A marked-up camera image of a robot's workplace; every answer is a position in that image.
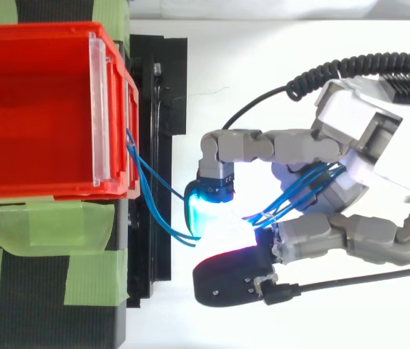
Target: black surface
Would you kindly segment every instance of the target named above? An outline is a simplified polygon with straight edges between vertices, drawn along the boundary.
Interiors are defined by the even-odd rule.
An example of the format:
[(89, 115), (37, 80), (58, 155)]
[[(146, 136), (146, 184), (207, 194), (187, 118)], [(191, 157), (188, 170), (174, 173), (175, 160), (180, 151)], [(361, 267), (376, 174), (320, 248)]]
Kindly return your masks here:
[[(140, 93), (140, 155), (167, 181), (172, 173), (172, 135), (185, 133), (187, 39), (130, 38), (131, 72)], [(161, 76), (154, 76), (154, 63)], [(171, 220), (171, 193), (151, 176), (158, 210)], [(155, 281), (171, 280), (171, 238), (151, 217), (143, 198), (130, 204), (129, 307), (153, 294)]]
[[(115, 204), (106, 250), (127, 243), (126, 201)], [(118, 307), (64, 305), (69, 257), (16, 257), (3, 252), (0, 349), (118, 348), (126, 337), (126, 302)]]
[(270, 256), (259, 246), (219, 254), (194, 268), (195, 296), (199, 303), (209, 307), (230, 307), (256, 302), (259, 296), (253, 280), (272, 273)]
[(94, 0), (15, 0), (17, 22), (92, 21)]

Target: white surface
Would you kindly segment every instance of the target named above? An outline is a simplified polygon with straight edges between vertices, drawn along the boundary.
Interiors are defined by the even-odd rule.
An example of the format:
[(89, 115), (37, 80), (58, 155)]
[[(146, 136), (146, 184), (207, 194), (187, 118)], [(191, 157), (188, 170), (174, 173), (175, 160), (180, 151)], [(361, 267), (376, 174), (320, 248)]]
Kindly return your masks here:
[(135, 0), (134, 19), (410, 19), (410, 0)]
[[(175, 137), (173, 149), (172, 184), (179, 191), (196, 174), (202, 134), (220, 128), (251, 99), (334, 58), (410, 52), (410, 22), (132, 21), (132, 32), (189, 38), (188, 135)], [(236, 127), (307, 128), (316, 96), (299, 103), (273, 97)], [(279, 194), (279, 183), (269, 164), (237, 164), (236, 190), (241, 209), (260, 210)], [(177, 199), (172, 211), (173, 226), (186, 231)], [(409, 212), (410, 204), (371, 190), (346, 213), (401, 224)], [(226, 230), (214, 233), (223, 238)], [(271, 307), (213, 309), (193, 298), (192, 269), (206, 253), (173, 241), (173, 281), (156, 283), (153, 298), (142, 301), (139, 310), (129, 309), (125, 348), (410, 348), (410, 278), (307, 293)], [(397, 268), (370, 265), (339, 251), (277, 268), (280, 280), (300, 284), (389, 270)]]

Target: robotic hand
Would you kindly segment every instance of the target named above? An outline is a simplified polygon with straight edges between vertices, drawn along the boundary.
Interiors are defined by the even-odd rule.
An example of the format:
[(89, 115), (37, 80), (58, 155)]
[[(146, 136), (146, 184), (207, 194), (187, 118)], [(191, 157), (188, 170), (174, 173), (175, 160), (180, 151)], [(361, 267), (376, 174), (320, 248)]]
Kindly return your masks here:
[(367, 188), (387, 188), (410, 201), (410, 73), (329, 79), (316, 106), (311, 129), (222, 129), (203, 137), (198, 178), (187, 191), (195, 188), (211, 202), (233, 198), (235, 162), (271, 162), (283, 189), (320, 162), (341, 163), (346, 171), (299, 206), (305, 215), (257, 229), (257, 246), (199, 264), (194, 270), (199, 302), (229, 306), (263, 299), (273, 304), (303, 291), (410, 276), (410, 270), (402, 270), (319, 285), (276, 284), (272, 263), (320, 257), (330, 249), (376, 264), (410, 264), (410, 216), (397, 227), (389, 220), (340, 213)]

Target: screw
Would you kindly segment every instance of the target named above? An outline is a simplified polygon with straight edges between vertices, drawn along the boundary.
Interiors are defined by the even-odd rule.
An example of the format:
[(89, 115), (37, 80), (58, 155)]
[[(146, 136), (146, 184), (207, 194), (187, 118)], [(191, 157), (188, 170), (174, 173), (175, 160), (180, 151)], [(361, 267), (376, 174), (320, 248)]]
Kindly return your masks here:
[(157, 78), (161, 76), (161, 64), (160, 63), (153, 64), (153, 75)]

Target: black panel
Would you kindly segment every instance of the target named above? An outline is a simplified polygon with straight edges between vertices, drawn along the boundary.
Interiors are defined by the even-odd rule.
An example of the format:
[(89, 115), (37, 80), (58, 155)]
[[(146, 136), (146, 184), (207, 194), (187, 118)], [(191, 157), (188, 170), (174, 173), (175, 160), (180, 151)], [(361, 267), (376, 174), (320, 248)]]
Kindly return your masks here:
[(0, 304), (62, 305), (69, 257), (16, 257), (3, 251)]
[[(125, 248), (126, 201), (115, 204), (107, 249)], [(64, 305), (69, 257), (16, 257), (3, 252), (0, 349), (115, 349), (126, 338), (126, 302), (118, 307)]]
[(0, 348), (119, 348), (126, 303), (118, 307), (0, 305)]
[(19, 23), (92, 21), (94, 0), (15, 1)]
[[(140, 92), (140, 155), (167, 181), (172, 173), (172, 135), (185, 133), (187, 39), (131, 36), (131, 72)], [(153, 66), (161, 65), (161, 75)], [(171, 217), (171, 193), (150, 178), (158, 210)], [(139, 198), (131, 203), (128, 306), (149, 298), (153, 282), (171, 279), (171, 238)]]

